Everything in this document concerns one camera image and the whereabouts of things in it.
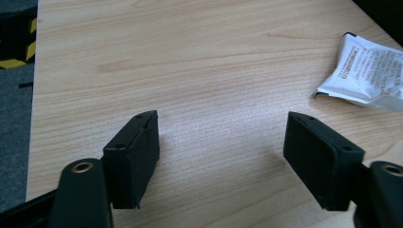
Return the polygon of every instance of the black object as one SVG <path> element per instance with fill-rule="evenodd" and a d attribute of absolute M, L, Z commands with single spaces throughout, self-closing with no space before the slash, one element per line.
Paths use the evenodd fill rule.
<path fill-rule="evenodd" d="M 140 207 L 159 157 L 157 111 L 139 114 L 100 160 L 66 166 L 56 190 L 0 214 L 0 227 L 113 227 L 109 204 Z"/>
<path fill-rule="evenodd" d="M 0 14 L 0 68 L 34 62 L 37 11 L 35 6 Z"/>
<path fill-rule="evenodd" d="M 353 0 L 403 47 L 402 0 Z"/>
<path fill-rule="evenodd" d="M 284 158 L 320 206 L 347 211 L 357 205 L 355 227 L 403 227 L 403 167 L 362 164 L 364 151 L 321 121 L 290 112 Z"/>

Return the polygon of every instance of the yellow and black striped tape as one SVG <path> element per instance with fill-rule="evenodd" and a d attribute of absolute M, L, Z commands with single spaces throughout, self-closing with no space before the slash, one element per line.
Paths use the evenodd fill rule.
<path fill-rule="evenodd" d="M 0 15 L 0 68 L 33 62 L 36 51 L 37 8 Z"/>

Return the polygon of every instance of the white packet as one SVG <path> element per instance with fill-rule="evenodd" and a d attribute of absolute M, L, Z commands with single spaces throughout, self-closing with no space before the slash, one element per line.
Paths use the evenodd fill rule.
<path fill-rule="evenodd" d="M 338 46 L 337 67 L 315 96 L 403 111 L 402 66 L 403 51 L 346 33 Z"/>

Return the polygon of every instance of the gray carpet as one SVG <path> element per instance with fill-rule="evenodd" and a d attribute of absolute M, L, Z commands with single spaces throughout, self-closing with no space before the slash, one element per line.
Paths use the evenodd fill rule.
<path fill-rule="evenodd" d="M 0 13 L 37 0 L 0 0 Z M 34 64 L 0 69 L 0 212 L 26 200 Z"/>

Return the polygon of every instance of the wooden table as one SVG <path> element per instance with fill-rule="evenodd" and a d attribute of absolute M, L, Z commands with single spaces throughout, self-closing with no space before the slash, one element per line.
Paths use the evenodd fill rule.
<path fill-rule="evenodd" d="M 401 47 L 351 0 L 41 0 L 28 199 L 159 111 L 161 159 L 116 227 L 353 227 L 282 157 L 288 111 L 403 164 L 403 115 L 312 96 L 353 32 Z"/>

